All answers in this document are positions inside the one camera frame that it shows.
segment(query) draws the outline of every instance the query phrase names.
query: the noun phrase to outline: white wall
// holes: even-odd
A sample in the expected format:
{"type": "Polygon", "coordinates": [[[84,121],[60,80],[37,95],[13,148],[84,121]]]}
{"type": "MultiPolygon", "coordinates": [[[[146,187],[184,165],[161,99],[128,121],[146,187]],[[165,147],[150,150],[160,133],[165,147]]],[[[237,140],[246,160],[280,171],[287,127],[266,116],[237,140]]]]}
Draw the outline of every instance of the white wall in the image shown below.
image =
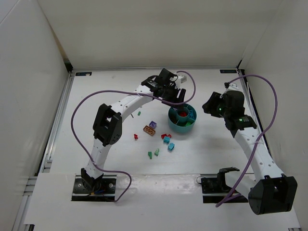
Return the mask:
{"type": "Polygon", "coordinates": [[[11,230],[67,78],[36,0],[0,2],[0,230],[11,230]]]}
{"type": "MultiPolygon", "coordinates": [[[[277,91],[278,114],[266,137],[274,160],[297,180],[294,206],[308,230],[308,1],[284,1],[250,62],[241,68],[268,78],[277,91]]],[[[251,77],[248,83],[266,127],[274,108],[272,91],[262,80],[251,77]]]]}
{"type": "Polygon", "coordinates": [[[236,66],[282,0],[39,0],[74,68],[236,66]]]}

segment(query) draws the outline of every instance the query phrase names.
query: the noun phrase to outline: purple lego brick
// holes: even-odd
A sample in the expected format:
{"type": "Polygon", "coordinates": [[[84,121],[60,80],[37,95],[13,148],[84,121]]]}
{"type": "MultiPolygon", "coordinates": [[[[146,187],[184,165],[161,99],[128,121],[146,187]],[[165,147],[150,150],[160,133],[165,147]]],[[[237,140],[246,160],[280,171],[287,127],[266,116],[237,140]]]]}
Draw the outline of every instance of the purple lego brick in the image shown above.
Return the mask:
{"type": "Polygon", "coordinates": [[[149,124],[149,127],[155,129],[157,126],[157,123],[155,123],[154,121],[151,121],[150,124],[149,124]]]}

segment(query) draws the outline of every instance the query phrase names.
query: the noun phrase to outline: cyan lego brick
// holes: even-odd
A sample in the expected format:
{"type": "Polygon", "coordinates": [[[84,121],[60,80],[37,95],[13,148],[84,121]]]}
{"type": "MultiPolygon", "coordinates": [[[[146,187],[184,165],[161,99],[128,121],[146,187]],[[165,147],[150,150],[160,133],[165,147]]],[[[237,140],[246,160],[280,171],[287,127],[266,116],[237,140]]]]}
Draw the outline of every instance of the cyan lego brick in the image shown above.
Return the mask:
{"type": "Polygon", "coordinates": [[[174,143],[170,143],[169,145],[168,145],[168,150],[169,151],[172,151],[173,149],[174,149],[174,143]]]}
{"type": "Polygon", "coordinates": [[[165,137],[164,137],[164,143],[169,143],[169,142],[170,142],[170,137],[165,136],[165,137]]]}
{"type": "Polygon", "coordinates": [[[192,111],[192,110],[189,110],[189,112],[188,112],[188,118],[194,119],[193,111],[192,111]]]}

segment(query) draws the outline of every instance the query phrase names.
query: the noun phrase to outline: white cable clip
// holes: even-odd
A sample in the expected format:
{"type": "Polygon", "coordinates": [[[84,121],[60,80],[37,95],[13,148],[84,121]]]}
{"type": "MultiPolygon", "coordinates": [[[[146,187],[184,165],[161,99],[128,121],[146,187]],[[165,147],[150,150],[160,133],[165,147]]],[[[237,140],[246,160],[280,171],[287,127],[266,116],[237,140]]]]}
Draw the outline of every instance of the white cable clip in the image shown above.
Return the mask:
{"type": "Polygon", "coordinates": [[[264,144],[264,142],[263,142],[263,141],[256,141],[256,142],[252,142],[252,143],[250,143],[249,145],[253,145],[253,144],[255,144],[255,143],[264,144]]]}
{"type": "Polygon", "coordinates": [[[136,92],[136,94],[137,94],[139,97],[141,97],[141,95],[139,95],[138,92],[136,92]]]}

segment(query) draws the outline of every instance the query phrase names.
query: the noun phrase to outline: white panel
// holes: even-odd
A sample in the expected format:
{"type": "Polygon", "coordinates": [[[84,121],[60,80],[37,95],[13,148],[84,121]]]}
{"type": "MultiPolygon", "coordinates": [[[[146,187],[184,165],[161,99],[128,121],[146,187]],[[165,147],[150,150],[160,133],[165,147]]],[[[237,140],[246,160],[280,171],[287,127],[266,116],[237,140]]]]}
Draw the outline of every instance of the white panel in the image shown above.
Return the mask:
{"type": "Polygon", "coordinates": [[[39,0],[74,68],[236,66],[282,0],[39,0]]]}
{"type": "MultiPolygon", "coordinates": [[[[137,175],[117,203],[71,201],[75,175],[41,173],[26,224],[38,231],[287,231],[295,211],[255,215],[248,203],[203,204],[197,175],[137,175]]],[[[118,192],[127,186],[118,177],[118,192]]]]}
{"type": "MultiPolygon", "coordinates": [[[[237,77],[237,74],[221,74],[219,70],[188,70],[197,84],[197,92],[190,104],[197,111],[196,125],[188,134],[177,134],[170,130],[167,123],[169,107],[159,101],[152,101],[129,116],[123,123],[123,134],[119,142],[111,148],[105,163],[105,169],[122,170],[131,174],[192,174],[218,173],[223,167],[243,169],[247,158],[231,133],[226,129],[223,119],[205,114],[202,105],[213,91],[224,92],[224,82],[237,77]],[[157,123],[156,134],[152,137],[143,131],[151,121],[157,123]],[[133,134],[139,136],[134,140],[133,134]],[[171,134],[175,144],[170,153],[163,144],[162,134],[171,134]],[[159,148],[159,156],[152,160],[148,151],[159,148]]],[[[72,113],[85,96],[98,90],[134,91],[147,77],[159,74],[151,71],[104,71],[93,72],[92,76],[75,77],[61,126],[56,138],[54,160],[51,173],[77,173],[88,163],[88,156],[76,142],[70,127],[72,113]]],[[[188,99],[193,90],[191,80],[182,85],[187,90],[188,99]]],[[[104,93],[93,96],[84,102],[76,114],[74,125],[80,140],[91,152],[93,146],[93,122],[98,107],[110,105],[125,95],[104,93]]]]}
{"type": "MultiPolygon", "coordinates": [[[[268,78],[278,94],[278,113],[267,133],[275,162],[298,183],[295,209],[303,230],[308,230],[308,2],[285,1],[269,26],[247,73],[268,78]]],[[[271,89],[259,79],[249,78],[263,127],[274,110],[271,89]]]]}
{"type": "Polygon", "coordinates": [[[0,23],[5,16],[11,11],[18,0],[1,0],[0,1],[0,23]]]}
{"type": "Polygon", "coordinates": [[[38,168],[67,77],[36,0],[20,0],[0,24],[0,71],[0,226],[6,231],[38,168]]]}

